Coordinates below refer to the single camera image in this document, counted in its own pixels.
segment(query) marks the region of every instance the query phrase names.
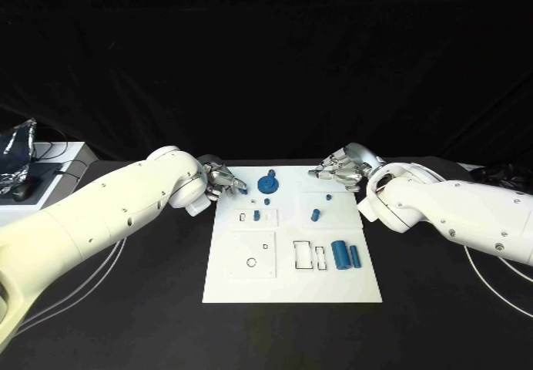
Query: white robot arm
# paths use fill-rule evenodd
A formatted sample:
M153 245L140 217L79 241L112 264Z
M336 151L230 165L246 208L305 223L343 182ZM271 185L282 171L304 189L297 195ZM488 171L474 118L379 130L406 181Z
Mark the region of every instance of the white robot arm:
M218 157L199 161L166 146L0 228L0 352L53 280L148 224L167 203L196 216L222 190L245 192Z
M428 221L444 237L481 252L533 265L533 196L465 181L447 181L415 163L385 163L349 144L310 175L333 179L351 192L369 178L359 211L400 233Z

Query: small blue piece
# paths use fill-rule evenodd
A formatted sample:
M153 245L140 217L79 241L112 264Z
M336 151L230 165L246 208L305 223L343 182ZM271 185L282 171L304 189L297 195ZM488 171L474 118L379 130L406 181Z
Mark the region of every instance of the small blue piece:
M320 210L313 210L311 221L317 222L320 217Z
M337 270L346 270L351 267L350 257L347 256L347 244L337 240L331 243L333 257L336 258Z
M353 267L360 268L362 262L359 261L357 247L354 245L350 246L350 254L351 254L351 260L353 260Z
M274 170L269 170L269 174L262 176L258 181L258 189L262 194L271 194L279 187L279 182L275 178Z

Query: black tabletop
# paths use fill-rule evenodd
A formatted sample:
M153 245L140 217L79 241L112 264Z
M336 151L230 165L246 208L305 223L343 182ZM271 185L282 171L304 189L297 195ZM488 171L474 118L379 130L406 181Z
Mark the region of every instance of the black tabletop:
M411 160L448 179L468 180L455 163L396 159ZM95 162L79 186L124 165ZM398 234L379 221L364 221L382 304L202 304L213 218L215 207L196 217L166 207L128 238L117 266L92 295L14 338L0 355L1 370L435 369L530 364L533 320L496 298L472 272L462 247L429 224ZM58 280L37 307L71 292L108 252ZM506 296L533 308L533 285L509 273L493 256L478 252L472 256Z

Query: computer mouse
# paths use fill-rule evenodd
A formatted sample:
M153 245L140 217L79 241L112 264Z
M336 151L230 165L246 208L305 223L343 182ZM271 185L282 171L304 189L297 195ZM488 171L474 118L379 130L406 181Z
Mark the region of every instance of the computer mouse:
M13 200L16 202L23 202L32 196L39 183L40 180L37 177L27 177L24 182L12 188Z

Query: black curtain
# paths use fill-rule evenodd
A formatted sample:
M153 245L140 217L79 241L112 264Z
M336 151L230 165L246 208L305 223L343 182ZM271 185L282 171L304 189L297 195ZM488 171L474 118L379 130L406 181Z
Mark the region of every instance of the black curtain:
M0 5L0 109L109 157L532 164L530 13L501 3Z

